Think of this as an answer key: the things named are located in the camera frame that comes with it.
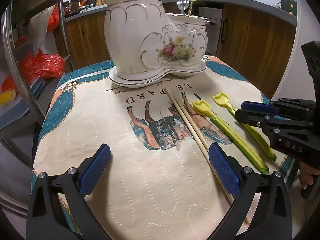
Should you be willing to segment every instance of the floral decoration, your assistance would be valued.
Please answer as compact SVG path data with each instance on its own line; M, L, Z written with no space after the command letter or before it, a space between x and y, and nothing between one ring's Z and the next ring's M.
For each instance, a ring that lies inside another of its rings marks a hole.
M176 62L183 61L188 62L190 58L195 56L197 52L191 43L183 43L184 37L178 36L173 41L172 37L169 37L169 43L165 44L162 49L156 49L158 52L158 61Z

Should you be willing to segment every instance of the table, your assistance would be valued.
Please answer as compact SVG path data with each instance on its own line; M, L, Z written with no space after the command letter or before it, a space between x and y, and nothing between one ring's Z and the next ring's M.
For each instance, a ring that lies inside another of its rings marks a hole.
M188 103L195 100L193 93L210 102L217 115L246 137L270 172L281 172L287 188L292 187L289 194L296 235L305 220L305 203L296 180L297 162L277 151L277 161L268 160L227 109L215 105L212 96L223 91L236 108L245 100L269 100L218 58L205 56L204 61L207 68L198 75L168 75L140 89L112 84L108 78L112 61L69 73L59 82L40 132L32 186L38 173L62 174L70 167L78 167L102 143L107 143L112 161L85 200L113 239L206 239L229 204L165 94L167 87L187 110ZM219 142L227 155L257 172L219 129L205 131L204 136L209 143ZM71 228L78 232L64 196L60 199ZM248 213L250 220L258 200L256 194ZM239 232L246 229L247 225L243 225Z

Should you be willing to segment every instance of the screw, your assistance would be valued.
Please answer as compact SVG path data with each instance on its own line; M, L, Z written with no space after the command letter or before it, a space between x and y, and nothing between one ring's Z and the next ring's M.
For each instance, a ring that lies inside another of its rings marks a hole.
M72 175L76 173L76 168L70 168L68 169L68 174Z
M275 171L275 175L280 178L281 177L281 173L279 171Z
M40 172L40 174L38 175L38 177L39 177L40 179L42 179L45 175L46 175L46 173L43 171L43 172Z
M243 170L245 173L248 173L248 174L250 174L252 172L252 169L248 166L244 167Z

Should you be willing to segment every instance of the blue gripper pad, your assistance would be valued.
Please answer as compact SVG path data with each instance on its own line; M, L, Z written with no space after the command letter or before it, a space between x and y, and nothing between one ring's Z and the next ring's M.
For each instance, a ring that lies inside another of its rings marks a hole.
M90 195L111 157L110 147L105 144L95 153L95 158L80 178L80 194Z
M237 198L240 194L239 177L226 158L227 155L216 143L210 145L209 159L212 166L217 171L227 192Z
M271 116L279 115L279 111L276 110L274 106L263 103L244 101L241 104L241 109L244 111L258 112Z

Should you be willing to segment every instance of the painted red rose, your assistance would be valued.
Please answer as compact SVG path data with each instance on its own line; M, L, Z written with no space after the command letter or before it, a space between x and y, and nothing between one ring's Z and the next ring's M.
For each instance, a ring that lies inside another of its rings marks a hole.
M173 49L174 49L174 45L168 44L168 45L164 46L163 54L165 56L170 56L172 51L173 51Z

